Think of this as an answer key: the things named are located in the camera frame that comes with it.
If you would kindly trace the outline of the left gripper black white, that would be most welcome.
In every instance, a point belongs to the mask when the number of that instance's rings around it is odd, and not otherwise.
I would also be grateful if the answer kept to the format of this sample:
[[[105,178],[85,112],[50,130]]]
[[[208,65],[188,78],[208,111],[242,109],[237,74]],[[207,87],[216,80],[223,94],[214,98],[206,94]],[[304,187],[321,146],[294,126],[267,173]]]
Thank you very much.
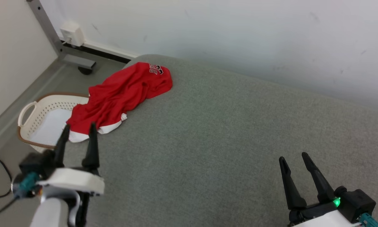
[[[97,128],[91,123],[89,144],[82,167],[86,170],[66,168],[63,164],[66,143],[69,141],[70,125],[66,125],[60,135],[54,151],[46,150],[43,153],[30,153],[19,164],[25,177],[20,184],[21,189],[30,191],[36,186],[54,186],[61,189],[70,189],[90,195],[103,195],[104,179],[88,171],[97,171],[100,167]]]

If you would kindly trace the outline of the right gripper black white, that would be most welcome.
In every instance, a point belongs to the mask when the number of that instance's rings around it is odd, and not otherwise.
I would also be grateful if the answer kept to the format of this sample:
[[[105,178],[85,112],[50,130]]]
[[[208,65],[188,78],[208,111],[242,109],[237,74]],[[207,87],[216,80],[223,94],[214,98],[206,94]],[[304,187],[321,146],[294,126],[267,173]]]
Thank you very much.
[[[291,170],[283,156],[279,158],[283,187],[287,201],[289,227],[376,227],[372,217],[376,206],[375,200],[361,189],[348,191],[346,187],[337,187],[334,191],[307,152],[302,158],[310,172],[319,203],[307,206],[298,192],[291,177]]]

